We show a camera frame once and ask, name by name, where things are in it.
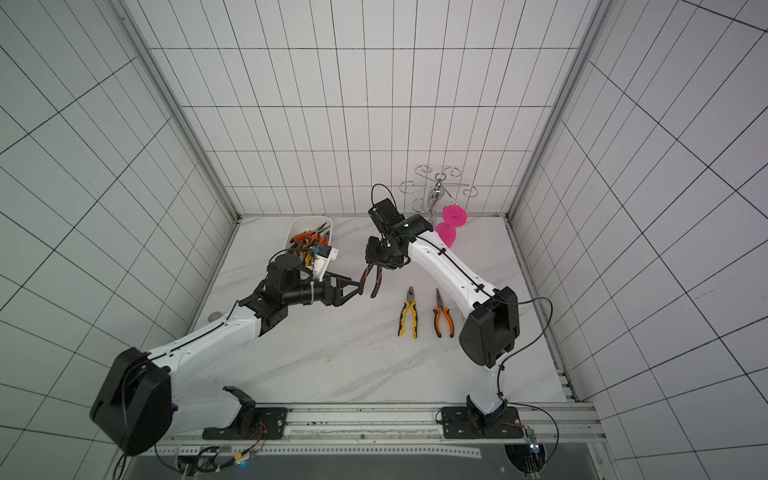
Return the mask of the yellow combination pliers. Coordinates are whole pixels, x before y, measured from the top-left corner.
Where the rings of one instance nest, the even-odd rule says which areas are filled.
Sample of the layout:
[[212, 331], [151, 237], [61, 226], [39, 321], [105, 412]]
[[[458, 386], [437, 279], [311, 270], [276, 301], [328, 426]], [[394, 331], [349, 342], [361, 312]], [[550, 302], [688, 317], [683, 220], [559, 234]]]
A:
[[406, 299], [404, 301], [403, 307], [400, 312], [400, 318], [398, 322], [398, 336], [402, 337], [406, 330], [406, 324], [408, 318], [411, 317], [412, 322], [412, 337], [414, 339], [418, 338], [418, 325], [419, 325], [419, 317], [418, 317], [418, 311], [416, 307], [415, 302], [415, 292], [414, 288], [410, 286], [407, 290]]

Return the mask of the white plastic storage box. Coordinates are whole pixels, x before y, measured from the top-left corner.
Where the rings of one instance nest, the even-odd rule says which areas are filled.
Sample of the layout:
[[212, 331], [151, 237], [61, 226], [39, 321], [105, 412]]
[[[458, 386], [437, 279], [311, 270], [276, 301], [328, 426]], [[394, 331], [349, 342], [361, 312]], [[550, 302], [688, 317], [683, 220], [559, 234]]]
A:
[[323, 280], [338, 256], [338, 250], [331, 245], [332, 231], [333, 222], [326, 216], [298, 217], [288, 230], [286, 252], [298, 256], [317, 281]]

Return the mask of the orange long nose pliers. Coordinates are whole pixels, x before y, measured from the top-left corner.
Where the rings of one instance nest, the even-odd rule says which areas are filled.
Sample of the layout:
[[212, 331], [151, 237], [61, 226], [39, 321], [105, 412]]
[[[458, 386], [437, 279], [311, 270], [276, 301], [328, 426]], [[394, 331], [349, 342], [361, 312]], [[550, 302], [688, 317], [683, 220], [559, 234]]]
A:
[[454, 322], [450, 315], [450, 310], [447, 309], [444, 305], [443, 298], [439, 289], [436, 289], [435, 298], [436, 298], [436, 307], [433, 309], [433, 313], [434, 313], [433, 325], [434, 325], [436, 336], [438, 338], [443, 337], [443, 332], [441, 331], [441, 321], [445, 320], [448, 325], [448, 337], [453, 338], [455, 335]]

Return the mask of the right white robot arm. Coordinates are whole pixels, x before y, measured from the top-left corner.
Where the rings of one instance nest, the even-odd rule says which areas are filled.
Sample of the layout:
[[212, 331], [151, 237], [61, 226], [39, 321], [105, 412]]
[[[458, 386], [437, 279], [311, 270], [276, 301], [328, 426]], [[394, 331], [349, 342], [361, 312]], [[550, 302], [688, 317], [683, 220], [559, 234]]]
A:
[[499, 393], [498, 360], [513, 349], [520, 335], [516, 293], [475, 274], [420, 215], [383, 216], [379, 211], [370, 215], [379, 236], [369, 239], [366, 261], [390, 270], [416, 263], [437, 281], [465, 317], [459, 344], [477, 366], [467, 397], [468, 409], [481, 424], [495, 423], [505, 410]]

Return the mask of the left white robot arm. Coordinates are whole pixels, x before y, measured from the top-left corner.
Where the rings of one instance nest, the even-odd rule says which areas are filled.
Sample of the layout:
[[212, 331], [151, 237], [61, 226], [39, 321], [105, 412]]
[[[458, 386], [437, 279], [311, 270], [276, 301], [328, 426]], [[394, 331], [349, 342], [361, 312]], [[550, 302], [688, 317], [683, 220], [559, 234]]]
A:
[[202, 430], [207, 438], [251, 439], [258, 435], [255, 401], [225, 385], [210, 398], [184, 391], [198, 371], [231, 350], [265, 335], [292, 305], [339, 307], [359, 293], [362, 280], [314, 273], [299, 257], [280, 254], [267, 266], [252, 294], [238, 300], [224, 319], [149, 351], [130, 347], [118, 354], [90, 409], [90, 420], [128, 456], [154, 447], [167, 435]]

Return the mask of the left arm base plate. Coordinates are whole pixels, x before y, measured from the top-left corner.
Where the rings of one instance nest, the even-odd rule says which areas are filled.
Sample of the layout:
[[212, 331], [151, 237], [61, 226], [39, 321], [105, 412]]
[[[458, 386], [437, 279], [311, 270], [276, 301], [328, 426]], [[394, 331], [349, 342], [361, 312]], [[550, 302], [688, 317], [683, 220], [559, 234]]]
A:
[[214, 441], [280, 440], [284, 436], [288, 409], [243, 408], [230, 426], [206, 428], [202, 438]]

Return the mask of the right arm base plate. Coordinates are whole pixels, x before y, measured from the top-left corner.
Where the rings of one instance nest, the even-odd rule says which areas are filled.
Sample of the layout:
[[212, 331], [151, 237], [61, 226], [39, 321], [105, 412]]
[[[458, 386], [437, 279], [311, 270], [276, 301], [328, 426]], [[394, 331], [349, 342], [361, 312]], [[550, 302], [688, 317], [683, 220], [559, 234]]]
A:
[[514, 407], [501, 406], [491, 414], [483, 414], [474, 407], [445, 406], [439, 410], [436, 418], [446, 439], [522, 439], [525, 437], [525, 429]]

